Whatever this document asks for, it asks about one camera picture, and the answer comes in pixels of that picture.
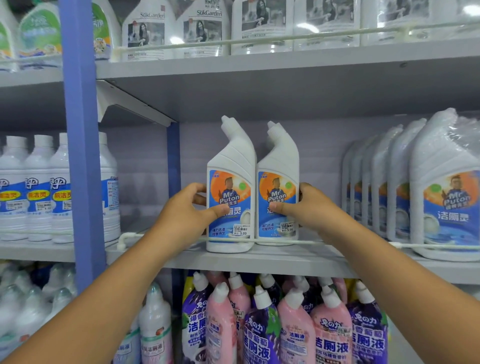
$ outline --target hand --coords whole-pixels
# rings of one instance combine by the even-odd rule
[[[268,208],[278,214],[292,216],[300,225],[317,232],[324,228],[324,212],[339,209],[322,191],[304,182],[300,183],[300,202],[271,202]]]
[[[191,183],[170,198],[160,213],[152,230],[161,230],[173,241],[176,250],[181,252],[200,237],[217,218],[230,211],[228,204],[213,206],[206,210],[197,210],[192,204],[206,205],[206,197],[198,192],[206,192],[207,187],[201,183]]]

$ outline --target shelf bracket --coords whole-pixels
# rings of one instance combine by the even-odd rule
[[[141,102],[139,99],[120,90],[118,87],[108,83],[105,80],[96,81],[96,103],[98,110],[98,122],[101,123],[107,109],[110,106],[118,106],[135,113],[144,119],[147,119],[155,124],[160,124],[165,127],[170,126],[171,123],[176,122],[160,111]]]

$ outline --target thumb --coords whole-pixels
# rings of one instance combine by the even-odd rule
[[[230,211],[230,206],[228,204],[221,204],[217,206],[213,206],[206,210],[200,211],[202,219],[205,225],[210,225],[216,219],[228,214]]]
[[[295,217],[295,212],[297,205],[296,204],[286,204],[285,202],[271,202],[268,205],[268,208],[281,215],[293,216]]]

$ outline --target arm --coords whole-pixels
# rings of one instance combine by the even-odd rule
[[[2,364],[110,363],[145,293],[162,266],[190,246],[228,205],[204,205],[206,186],[192,183],[173,196],[155,225],[81,295]]]
[[[302,183],[300,190],[298,204],[271,203],[270,209],[337,248],[425,363],[478,362],[479,301],[357,223],[316,188]]]

